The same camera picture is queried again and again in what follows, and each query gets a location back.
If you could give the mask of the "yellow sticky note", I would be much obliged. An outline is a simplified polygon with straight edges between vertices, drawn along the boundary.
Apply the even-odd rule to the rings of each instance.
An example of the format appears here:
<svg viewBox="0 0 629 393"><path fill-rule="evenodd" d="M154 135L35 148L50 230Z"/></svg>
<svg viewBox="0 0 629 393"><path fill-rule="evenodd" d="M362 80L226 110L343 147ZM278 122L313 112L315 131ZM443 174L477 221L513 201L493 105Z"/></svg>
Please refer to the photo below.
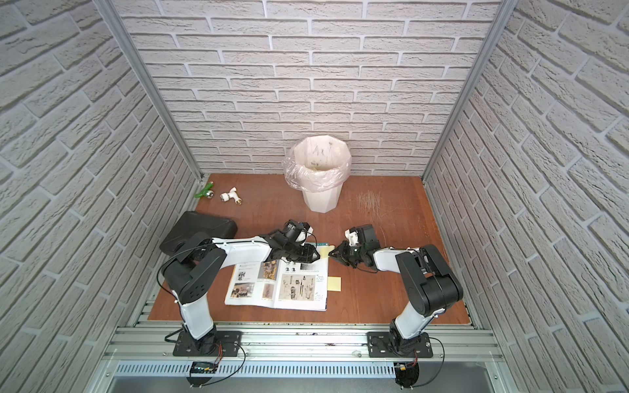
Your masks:
<svg viewBox="0 0 629 393"><path fill-rule="evenodd" d="M342 291L342 279L340 277L328 277L328 291Z"/></svg>
<svg viewBox="0 0 629 393"><path fill-rule="evenodd" d="M320 258L323 260L323 259L329 258L329 253L332 252L334 249L335 249L334 246L330 246L330 245L323 246L323 245L321 245L321 246L317 247L317 252L319 252Z"/></svg>

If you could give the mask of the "yellow art textbook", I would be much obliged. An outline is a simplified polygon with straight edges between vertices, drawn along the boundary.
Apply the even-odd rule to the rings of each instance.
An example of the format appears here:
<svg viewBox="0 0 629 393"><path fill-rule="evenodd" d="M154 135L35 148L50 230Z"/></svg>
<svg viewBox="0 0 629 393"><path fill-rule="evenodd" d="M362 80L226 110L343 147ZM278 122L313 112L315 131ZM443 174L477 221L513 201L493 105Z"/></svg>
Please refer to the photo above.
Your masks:
<svg viewBox="0 0 629 393"><path fill-rule="evenodd" d="M311 264L284 259L238 264L224 304L325 311L328 272L329 258Z"/></svg>

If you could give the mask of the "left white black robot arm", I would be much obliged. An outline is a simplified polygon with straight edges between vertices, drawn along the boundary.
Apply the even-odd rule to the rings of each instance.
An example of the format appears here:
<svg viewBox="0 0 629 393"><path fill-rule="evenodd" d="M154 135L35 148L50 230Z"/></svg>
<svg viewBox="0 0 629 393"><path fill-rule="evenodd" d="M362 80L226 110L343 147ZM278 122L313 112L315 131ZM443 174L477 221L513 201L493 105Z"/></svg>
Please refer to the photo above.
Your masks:
<svg viewBox="0 0 629 393"><path fill-rule="evenodd" d="M194 233L159 268L158 274L179 305L183 331L195 342L212 340L216 334L207 293L224 267L242 263L286 261L311 265L321 259L315 244L307 242L311 226L294 220L283 229L249 238L211 237Z"/></svg>

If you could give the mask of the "yellow sticky note on table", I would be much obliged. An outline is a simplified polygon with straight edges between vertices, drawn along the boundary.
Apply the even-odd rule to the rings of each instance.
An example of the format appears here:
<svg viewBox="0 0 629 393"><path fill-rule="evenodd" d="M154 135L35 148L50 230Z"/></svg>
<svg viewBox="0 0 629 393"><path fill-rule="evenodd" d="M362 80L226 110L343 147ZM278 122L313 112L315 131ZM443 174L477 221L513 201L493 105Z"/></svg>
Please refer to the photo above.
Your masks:
<svg viewBox="0 0 629 393"><path fill-rule="evenodd" d="M328 277L328 291L342 291L342 279L340 277Z"/></svg>

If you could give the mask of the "white trash bin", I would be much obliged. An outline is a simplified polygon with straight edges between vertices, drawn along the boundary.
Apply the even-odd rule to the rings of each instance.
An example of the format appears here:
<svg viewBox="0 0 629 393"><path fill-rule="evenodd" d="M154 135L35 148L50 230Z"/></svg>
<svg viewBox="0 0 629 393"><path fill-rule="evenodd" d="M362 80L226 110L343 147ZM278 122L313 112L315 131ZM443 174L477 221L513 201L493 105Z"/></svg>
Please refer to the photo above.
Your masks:
<svg viewBox="0 0 629 393"><path fill-rule="evenodd" d="M337 207L342 185L321 193L302 192L306 205L311 211L327 213Z"/></svg>

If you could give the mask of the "white pipe fitting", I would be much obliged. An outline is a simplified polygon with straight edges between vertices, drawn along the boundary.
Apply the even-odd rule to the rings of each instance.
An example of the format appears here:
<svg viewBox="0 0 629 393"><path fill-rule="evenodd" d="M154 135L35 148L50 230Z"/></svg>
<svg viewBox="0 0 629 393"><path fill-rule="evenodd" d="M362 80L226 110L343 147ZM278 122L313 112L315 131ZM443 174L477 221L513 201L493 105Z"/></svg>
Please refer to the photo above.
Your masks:
<svg viewBox="0 0 629 393"><path fill-rule="evenodd" d="M239 196L237 188L231 188L227 193L221 193L220 199L223 202L233 200L237 205L242 205L242 198Z"/></svg>

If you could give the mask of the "clear pink bin liner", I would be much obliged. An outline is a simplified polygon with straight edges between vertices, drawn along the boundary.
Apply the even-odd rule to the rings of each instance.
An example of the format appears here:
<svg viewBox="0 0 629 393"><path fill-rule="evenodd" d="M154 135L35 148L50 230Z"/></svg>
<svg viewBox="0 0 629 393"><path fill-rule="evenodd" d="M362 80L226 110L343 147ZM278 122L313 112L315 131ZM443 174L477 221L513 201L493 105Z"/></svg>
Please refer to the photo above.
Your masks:
<svg viewBox="0 0 629 393"><path fill-rule="evenodd" d="M321 193L347 180L351 174L352 154L340 139L329 135L311 136L289 149L282 167L291 188Z"/></svg>

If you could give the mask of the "green pipe fitting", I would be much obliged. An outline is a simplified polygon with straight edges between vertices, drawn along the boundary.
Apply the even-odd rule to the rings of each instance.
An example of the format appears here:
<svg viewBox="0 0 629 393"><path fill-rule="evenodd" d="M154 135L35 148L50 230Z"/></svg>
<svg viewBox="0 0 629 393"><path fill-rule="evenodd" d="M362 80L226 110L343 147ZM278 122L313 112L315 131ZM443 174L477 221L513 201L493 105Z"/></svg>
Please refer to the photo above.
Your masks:
<svg viewBox="0 0 629 393"><path fill-rule="evenodd" d="M195 198L200 199L200 198L208 198L211 199L214 197L214 191L213 191L213 187L214 187L214 182L213 181L209 181L204 188L199 191L198 193L196 193L194 195Z"/></svg>

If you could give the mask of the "black plastic tool case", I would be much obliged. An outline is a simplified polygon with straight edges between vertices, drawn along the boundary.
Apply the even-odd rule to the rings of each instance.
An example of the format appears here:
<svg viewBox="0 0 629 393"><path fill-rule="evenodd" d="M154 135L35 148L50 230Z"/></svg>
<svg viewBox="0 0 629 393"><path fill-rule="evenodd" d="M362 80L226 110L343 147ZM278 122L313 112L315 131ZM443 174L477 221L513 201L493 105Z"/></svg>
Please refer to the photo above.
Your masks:
<svg viewBox="0 0 629 393"><path fill-rule="evenodd" d="M204 233L209 238L234 238L238 226L233 219L186 211L178 219L160 245L160 250L172 256L195 234Z"/></svg>

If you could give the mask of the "right controller board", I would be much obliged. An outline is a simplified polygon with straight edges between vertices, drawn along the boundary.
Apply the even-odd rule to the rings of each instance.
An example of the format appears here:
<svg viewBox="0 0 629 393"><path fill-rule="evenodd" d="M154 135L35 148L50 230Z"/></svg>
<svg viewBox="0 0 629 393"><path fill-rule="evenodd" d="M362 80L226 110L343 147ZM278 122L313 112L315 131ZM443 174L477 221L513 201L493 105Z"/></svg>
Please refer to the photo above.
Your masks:
<svg viewBox="0 0 629 393"><path fill-rule="evenodd" d="M412 388L419 380L417 363L394 363L395 383L401 389Z"/></svg>

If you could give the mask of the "controller board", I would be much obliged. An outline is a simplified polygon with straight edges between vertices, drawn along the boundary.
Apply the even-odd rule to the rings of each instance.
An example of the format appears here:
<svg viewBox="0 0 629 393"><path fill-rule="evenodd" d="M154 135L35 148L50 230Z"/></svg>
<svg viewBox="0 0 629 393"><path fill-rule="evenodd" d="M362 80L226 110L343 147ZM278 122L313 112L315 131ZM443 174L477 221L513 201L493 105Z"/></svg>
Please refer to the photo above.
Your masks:
<svg viewBox="0 0 629 393"><path fill-rule="evenodd" d="M217 372L218 368L218 363L195 361L190 367L189 375L193 376L214 374Z"/></svg>
<svg viewBox="0 0 629 393"><path fill-rule="evenodd" d="M412 388L419 380L417 363L394 363L395 383L401 389Z"/></svg>

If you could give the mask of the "left controller board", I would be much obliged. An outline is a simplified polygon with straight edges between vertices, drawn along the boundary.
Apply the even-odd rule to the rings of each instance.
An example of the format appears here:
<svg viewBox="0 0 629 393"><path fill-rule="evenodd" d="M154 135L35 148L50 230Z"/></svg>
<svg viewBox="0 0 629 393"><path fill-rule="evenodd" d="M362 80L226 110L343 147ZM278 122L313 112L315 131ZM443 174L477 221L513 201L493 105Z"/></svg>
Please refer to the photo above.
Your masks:
<svg viewBox="0 0 629 393"><path fill-rule="evenodd" d="M195 361L190 367L189 375L193 376L214 374L217 372L218 368L218 363Z"/></svg>

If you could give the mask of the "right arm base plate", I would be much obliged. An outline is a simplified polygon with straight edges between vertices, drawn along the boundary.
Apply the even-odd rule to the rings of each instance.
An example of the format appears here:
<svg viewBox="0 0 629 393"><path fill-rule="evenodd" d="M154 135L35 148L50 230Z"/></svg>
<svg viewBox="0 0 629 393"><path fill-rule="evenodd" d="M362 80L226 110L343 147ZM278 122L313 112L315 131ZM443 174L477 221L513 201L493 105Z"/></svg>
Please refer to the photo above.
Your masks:
<svg viewBox="0 0 629 393"><path fill-rule="evenodd" d="M370 358L419 358L433 357L432 345L427 332L404 339L394 332L368 332L367 347Z"/></svg>

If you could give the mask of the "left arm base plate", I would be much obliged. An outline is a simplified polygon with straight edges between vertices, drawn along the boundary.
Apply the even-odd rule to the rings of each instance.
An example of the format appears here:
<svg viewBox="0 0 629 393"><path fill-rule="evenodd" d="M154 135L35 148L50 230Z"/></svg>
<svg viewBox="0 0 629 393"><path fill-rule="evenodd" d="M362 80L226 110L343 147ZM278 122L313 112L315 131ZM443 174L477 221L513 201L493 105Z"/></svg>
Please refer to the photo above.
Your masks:
<svg viewBox="0 0 629 393"><path fill-rule="evenodd" d="M216 358L221 349L223 357L236 357L241 339L242 331L214 330L198 340L195 340L189 332L183 331L175 342L173 356Z"/></svg>

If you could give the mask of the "aluminium frame rail front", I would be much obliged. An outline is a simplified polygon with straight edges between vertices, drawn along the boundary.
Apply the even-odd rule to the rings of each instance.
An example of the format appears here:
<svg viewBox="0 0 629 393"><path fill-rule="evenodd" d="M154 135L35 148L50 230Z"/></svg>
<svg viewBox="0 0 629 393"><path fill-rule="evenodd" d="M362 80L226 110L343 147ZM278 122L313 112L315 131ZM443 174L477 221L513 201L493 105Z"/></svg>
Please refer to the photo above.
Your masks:
<svg viewBox="0 0 629 393"><path fill-rule="evenodd" d="M164 337L179 328L175 322L149 321L134 327L118 327L106 345L104 356L115 360L170 360L174 344ZM259 324L218 323L219 332L239 331L249 360L368 360L367 333L389 330L386 324ZM490 330L468 325L437 324L427 328L434 358L450 362L503 362Z"/></svg>

